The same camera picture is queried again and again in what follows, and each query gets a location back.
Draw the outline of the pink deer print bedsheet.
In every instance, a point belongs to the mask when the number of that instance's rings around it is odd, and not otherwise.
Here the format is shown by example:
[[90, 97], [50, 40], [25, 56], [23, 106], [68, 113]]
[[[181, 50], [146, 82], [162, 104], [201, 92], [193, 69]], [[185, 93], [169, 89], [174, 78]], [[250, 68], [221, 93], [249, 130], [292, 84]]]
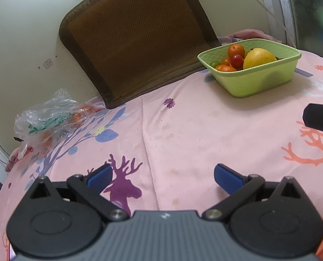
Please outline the pink deer print bedsheet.
[[234, 98], [200, 71], [100, 111], [87, 129], [60, 145], [52, 167], [16, 164], [0, 192], [0, 260], [8, 260], [7, 220], [41, 171], [61, 180], [113, 159], [104, 196], [129, 210], [198, 210], [226, 196], [214, 182], [218, 163], [271, 180], [294, 176], [323, 216], [323, 132], [305, 128], [302, 113], [323, 104], [323, 58], [304, 51], [292, 80]]

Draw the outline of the frosted glass window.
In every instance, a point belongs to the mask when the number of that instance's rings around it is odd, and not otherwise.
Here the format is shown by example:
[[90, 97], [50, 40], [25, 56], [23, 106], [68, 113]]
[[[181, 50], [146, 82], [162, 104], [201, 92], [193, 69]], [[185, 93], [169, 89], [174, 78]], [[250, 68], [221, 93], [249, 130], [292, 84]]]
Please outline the frosted glass window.
[[263, 0], [271, 35], [323, 57], [323, 0]]

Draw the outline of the brown woven seat cushion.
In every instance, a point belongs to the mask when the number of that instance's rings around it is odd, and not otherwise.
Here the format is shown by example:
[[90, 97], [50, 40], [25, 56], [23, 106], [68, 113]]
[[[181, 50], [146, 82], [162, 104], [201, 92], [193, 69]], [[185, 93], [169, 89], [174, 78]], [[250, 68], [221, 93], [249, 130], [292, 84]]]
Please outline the brown woven seat cushion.
[[109, 109], [200, 70], [220, 45], [199, 0], [84, 0], [59, 37]]

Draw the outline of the red cherry tomato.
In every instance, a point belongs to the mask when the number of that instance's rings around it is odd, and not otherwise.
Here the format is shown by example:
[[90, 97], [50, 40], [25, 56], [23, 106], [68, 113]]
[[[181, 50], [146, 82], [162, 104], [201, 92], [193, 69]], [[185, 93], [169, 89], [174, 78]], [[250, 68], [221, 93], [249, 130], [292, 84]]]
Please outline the red cherry tomato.
[[233, 68], [239, 70], [242, 68], [243, 64], [244, 64], [244, 58], [243, 56], [239, 55], [239, 54], [235, 54], [232, 55], [230, 57], [230, 64]]

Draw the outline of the green plastic basket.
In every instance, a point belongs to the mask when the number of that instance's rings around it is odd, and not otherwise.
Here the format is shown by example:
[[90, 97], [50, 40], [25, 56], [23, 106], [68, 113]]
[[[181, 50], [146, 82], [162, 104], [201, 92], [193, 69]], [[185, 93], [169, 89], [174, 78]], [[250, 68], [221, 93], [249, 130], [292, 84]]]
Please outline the green plastic basket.
[[232, 96], [245, 98], [270, 90], [291, 81], [301, 52], [291, 46], [264, 39], [239, 41], [244, 49], [262, 48], [278, 57], [277, 61], [262, 64], [246, 70], [221, 72], [211, 64], [227, 56], [228, 45], [200, 53], [197, 58], [212, 74], [214, 79]]

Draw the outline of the clear plastic bag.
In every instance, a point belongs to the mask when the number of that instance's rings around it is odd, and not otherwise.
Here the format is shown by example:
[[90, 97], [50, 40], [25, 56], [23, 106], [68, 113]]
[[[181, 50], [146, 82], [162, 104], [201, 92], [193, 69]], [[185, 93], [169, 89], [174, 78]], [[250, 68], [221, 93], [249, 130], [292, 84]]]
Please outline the clear plastic bag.
[[88, 103], [75, 101], [64, 89], [50, 100], [30, 107], [15, 118], [14, 131], [21, 140], [17, 159], [38, 150], [48, 152], [65, 136], [73, 134], [91, 116], [105, 108], [100, 98]]

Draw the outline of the orange tangerine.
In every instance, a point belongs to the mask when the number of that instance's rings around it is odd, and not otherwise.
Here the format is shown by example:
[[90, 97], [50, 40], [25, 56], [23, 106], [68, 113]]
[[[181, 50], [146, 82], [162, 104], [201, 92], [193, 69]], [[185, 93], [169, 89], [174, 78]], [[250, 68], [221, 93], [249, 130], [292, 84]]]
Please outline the orange tangerine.
[[235, 72], [235, 71], [237, 71], [237, 69], [232, 67], [231, 65], [225, 65], [225, 64], [220, 64], [220, 65], [216, 66], [215, 69], [217, 71], [221, 71], [221, 72]]
[[227, 54], [229, 58], [232, 58], [234, 55], [240, 55], [241, 57], [245, 57], [245, 49], [242, 45], [233, 43], [227, 49]]

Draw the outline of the large yellow grapefruit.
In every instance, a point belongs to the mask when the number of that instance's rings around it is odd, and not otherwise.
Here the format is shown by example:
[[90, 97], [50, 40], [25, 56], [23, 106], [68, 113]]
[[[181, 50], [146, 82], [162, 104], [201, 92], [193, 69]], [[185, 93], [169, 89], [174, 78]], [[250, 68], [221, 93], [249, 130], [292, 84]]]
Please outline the large yellow grapefruit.
[[277, 58], [270, 51], [263, 48], [254, 48], [253, 50], [247, 53], [244, 59], [243, 69], [246, 70], [248, 68], [268, 64], [276, 60]]

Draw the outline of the orange tomato with stem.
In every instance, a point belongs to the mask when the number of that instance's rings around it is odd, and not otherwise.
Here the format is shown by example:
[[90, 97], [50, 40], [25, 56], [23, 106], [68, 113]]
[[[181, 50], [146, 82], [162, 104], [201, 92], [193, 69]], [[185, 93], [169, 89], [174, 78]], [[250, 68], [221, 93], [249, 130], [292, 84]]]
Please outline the orange tomato with stem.
[[230, 66], [230, 58], [229, 58], [229, 57], [224, 58], [224, 59], [221, 61], [221, 64], [223, 64], [223, 65], [227, 65], [227, 66]]

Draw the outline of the green tomato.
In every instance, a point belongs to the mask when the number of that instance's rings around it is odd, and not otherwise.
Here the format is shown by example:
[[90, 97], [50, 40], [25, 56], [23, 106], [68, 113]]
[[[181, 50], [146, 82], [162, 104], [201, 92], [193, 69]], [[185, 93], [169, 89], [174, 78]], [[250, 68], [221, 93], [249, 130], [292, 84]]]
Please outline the green tomato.
[[216, 68], [220, 64], [221, 64], [221, 62], [218, 62], [218, 61], [214, 61], [214, 62], [210, 63], [211, 67], [213, 67], [213, 68]]

